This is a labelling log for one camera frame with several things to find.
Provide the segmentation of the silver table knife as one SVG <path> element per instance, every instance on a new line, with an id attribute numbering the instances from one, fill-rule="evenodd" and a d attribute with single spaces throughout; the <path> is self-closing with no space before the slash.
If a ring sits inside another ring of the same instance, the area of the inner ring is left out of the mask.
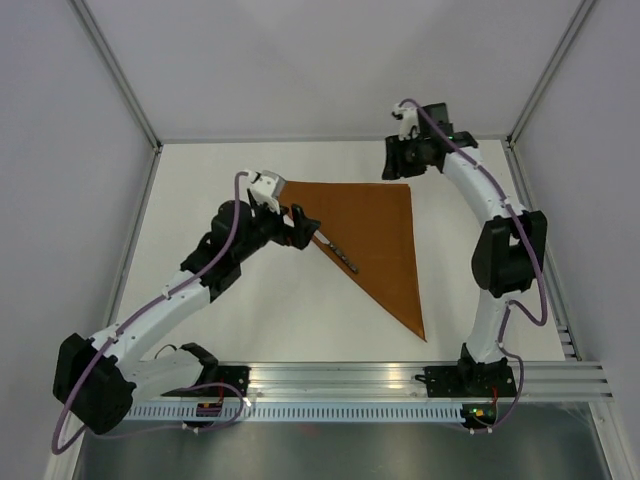
<path id="1" fill-rule="evenodd" d="M 338 258 L 352 273 L 358 274 L 358 267 L 348 258 L 348 256 L 340 249 L 335 243 L 329 240 L 319 230 L 314 233 L 314 237 L 317 238 L 323 245 L 327 246 L 329 250 Z"/>

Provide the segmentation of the brown cloth napkin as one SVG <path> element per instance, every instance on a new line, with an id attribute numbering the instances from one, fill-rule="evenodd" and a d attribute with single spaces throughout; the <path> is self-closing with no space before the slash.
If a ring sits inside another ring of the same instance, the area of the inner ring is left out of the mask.
<path id="1" fill-rule="evenodd" d="M 399 323 L 427 339 L 420 299 L 411 189 L 407 184 L 289 181 L 281 205 L 300 205 L 358 267 L 352 273 L 317 238 L 313 242 Z"/>

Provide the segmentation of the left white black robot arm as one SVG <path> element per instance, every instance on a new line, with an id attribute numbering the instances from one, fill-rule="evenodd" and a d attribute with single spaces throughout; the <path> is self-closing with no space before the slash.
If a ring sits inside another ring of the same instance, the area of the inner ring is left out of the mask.
<path id="1" fill-rule="evenodd" d="M 94 434 L 113 430 L 137 403 L 183 388 L 206 396 L 218 384 L 216 358 L 188 343 L 147 360 L 145 354 L 182 321 L 209 306 L 241 276 L 241 264 L 268 243 L 306 248 L 321 223 L 293 204 L 270 210 L 227 201 L 165 290 L 129 319 L 60 345 L 53 395 Z"/>

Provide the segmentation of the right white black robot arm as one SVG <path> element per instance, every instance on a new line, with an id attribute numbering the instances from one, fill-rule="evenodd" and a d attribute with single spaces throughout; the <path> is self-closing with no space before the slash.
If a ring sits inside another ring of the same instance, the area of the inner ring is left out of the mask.
<path id="1" fill-rule="evenodd" d="M 392 110 L 399 131 L 385 140 L 385 180 L 436 168 L 452 182 L 476 216 L 481 232 L 471 258 L 480 289 L 471 333 L 453 366 L 427 367 L 418 381 L 431 398 L 515 398 L 519 388 L 505 348 L 512 308 L 531 286 L 543 284 L 548 222 L 509 198 L 485 165 L 475 138 L 457 132 L 444 103 L 419 105 L 405 99 Z"/>

